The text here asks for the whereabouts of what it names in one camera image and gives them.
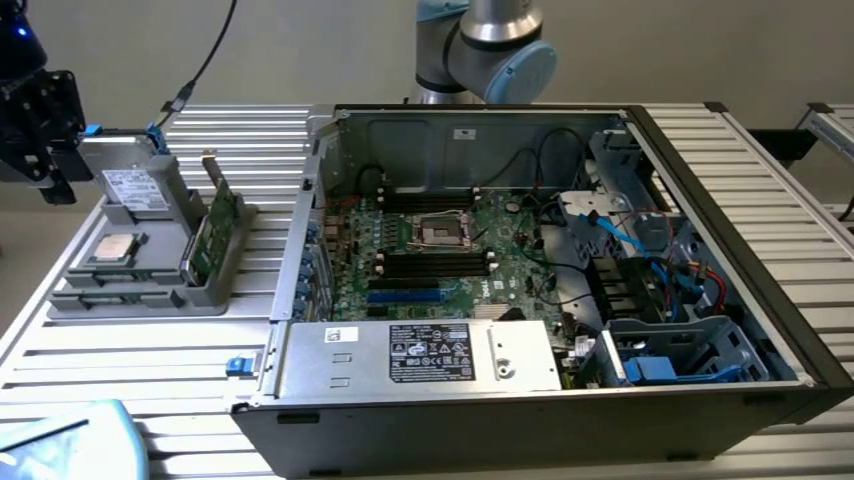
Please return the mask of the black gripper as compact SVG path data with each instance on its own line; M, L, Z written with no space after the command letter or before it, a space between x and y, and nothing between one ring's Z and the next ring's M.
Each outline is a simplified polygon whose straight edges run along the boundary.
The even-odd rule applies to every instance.
M1 180L39 190L52 205L77 201L71 184L93 174L80 153L85 131L76 77L40 70L1 84Z

